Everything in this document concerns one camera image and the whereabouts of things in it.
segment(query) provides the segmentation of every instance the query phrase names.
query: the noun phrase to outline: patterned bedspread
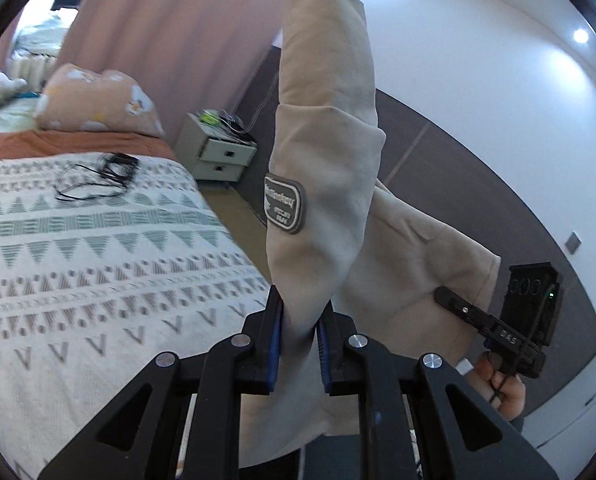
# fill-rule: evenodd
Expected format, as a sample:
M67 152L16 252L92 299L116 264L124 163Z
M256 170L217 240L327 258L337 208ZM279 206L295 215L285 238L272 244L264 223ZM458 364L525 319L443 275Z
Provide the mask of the patterned bedspread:
M0 451L23 479L158 352L208 350L267 297L176 162L139 157L122 197L54 198L99 158L0 160Z

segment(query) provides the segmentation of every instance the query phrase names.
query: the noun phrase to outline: beige hoodie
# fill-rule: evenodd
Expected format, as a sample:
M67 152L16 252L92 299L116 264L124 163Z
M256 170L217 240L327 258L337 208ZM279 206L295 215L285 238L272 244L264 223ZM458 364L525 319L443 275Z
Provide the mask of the beige hoodie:
M374 66L359 0L289 0L270 172L304 189L304 226L272 222L267 255L284 299L276 391L243 398L240 462L253 465L321 434L358 432L353 397L325 395L313 327L332 300L360 333L413 358L455 365L474 329L435 304L440 285L486 310L500 258L393 196L377 173Z

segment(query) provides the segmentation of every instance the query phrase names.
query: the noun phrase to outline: black wire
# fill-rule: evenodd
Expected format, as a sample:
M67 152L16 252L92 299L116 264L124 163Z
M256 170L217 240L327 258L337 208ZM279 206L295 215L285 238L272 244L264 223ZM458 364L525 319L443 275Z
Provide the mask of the black wire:
M83 164L72 164L68 168L65 168L63 171L60 172L58 177L56 177L56 180L54 182L56 200L61 200L63 202L72 202L76 200L94 200L96 198L111 198L115 196L121 196L127 193L129 191L129 185L134 179L134 174L137 168L137 160L134 159L136 161L135 164L118 162L118 155L119 154L114 153L107 153L103 155L98 161L97 170L84 166ZM126 173L116 173L111 167L113 164L118 165L121 168L125 168ZM78 182L76 184L73 184L72 186L62 187L61 185L63 184L62 180L64 176L69 171L74 170L75 168L82 168L83 170L94 173L97 176L99 176L103 180L103 182L92 182L89 180L85 180L84 182ZM119 190L115 193L90 194L88 196L72 196L68 194L70 191L74 189L78 189L80 187L85 186L114 187Z
M262 108L264 108L265 105L269 102L269 99L271 99L271 94L273 94L273 92L274 92L274 88L276 87L276 83L278 82L278 76L279 76L279 74L280 74L280 72L276 72L276 74L274 75L274 79L271 82L271 85L269 86L269 90L267 91L267 95L260 102L260 104L258 105L258 108L256 108L256 111L254 112L254 114L251 117L251 120L249 121L249 126L247 126L243 130L236 130L235 128L233 128L222 117L219 117L220 122L222 122L225 126L227 126L232 132L234 132L237 135L248 134L251 131L251 129L254 127L254 124L256 124L256 121L258 120L258 116L260 115L260 112L262 111Z
M502 387L505 385L505 383L507 383L508 378L510 378L512 375L516 374L516 369L518 368L518 363L520 362L520 359L523 357L524 349L527 347L527 345L529 345L529 342L534 337L534 333L536 332L536 329L538 328L538 324L540 323L540 316L542 316L542 311L544 310L544 306L547 303L547 299L549 298L549 295L553 292L554 288L556 288L556 286L553 284L547 288L547 291L545 292L544 297L542 298L542 301L540 302L540 305L538 306L538 311L536 313L536 318L534 319L534 324L532 325L532 329L529 331L529 334L527 335L526 339L520 345L520 350L518 351L518 355L516 356L516 358L514 359L512 365L511 365L511 370L502 379L500 386L494 390L494 393L492 394L491 399L489 399L490 404L494 401L495 398L498 397L498 394L500 393Z

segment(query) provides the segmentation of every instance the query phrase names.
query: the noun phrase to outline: hoodie sleeve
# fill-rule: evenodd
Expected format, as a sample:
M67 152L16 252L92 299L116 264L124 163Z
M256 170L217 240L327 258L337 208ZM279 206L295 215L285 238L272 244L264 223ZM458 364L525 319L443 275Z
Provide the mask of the hoodie sleeve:
M285 302L283 346L311 333L364 239L385 134L359 0L290 0L269 170L300 184L302 229L269 223L267 256Z

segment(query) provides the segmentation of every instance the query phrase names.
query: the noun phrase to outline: embroidered logo patch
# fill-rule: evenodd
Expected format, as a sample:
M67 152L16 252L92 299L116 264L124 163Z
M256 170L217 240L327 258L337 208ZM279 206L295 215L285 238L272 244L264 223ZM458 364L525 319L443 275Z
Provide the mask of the embroidered logo patch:
M299 182L267 173L265 215L271 223L294 235L302 229L305 208L305 192Z

